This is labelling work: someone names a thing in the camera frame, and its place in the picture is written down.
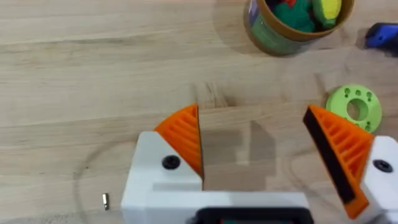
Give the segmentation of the white orange left gripper left finger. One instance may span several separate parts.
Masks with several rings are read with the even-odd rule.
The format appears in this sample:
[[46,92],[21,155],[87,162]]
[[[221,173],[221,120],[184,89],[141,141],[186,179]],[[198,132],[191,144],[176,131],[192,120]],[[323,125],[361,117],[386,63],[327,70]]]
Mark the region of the white orange left gripper left finger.
[[154,223],[152,205],[174,192],[201,191],[203,160],[198,105],[182,108],[152,131],[140,133],[121,200],[126,223]]

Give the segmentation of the white orange left gripper right finger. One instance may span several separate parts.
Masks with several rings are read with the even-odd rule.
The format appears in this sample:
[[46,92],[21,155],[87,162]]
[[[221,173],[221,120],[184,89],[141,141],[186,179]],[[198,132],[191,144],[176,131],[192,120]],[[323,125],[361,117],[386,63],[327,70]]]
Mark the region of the white orange left gripper right finger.
[[397,223],[397,141],[315,105],[303,123],[347,216],[356,223]]

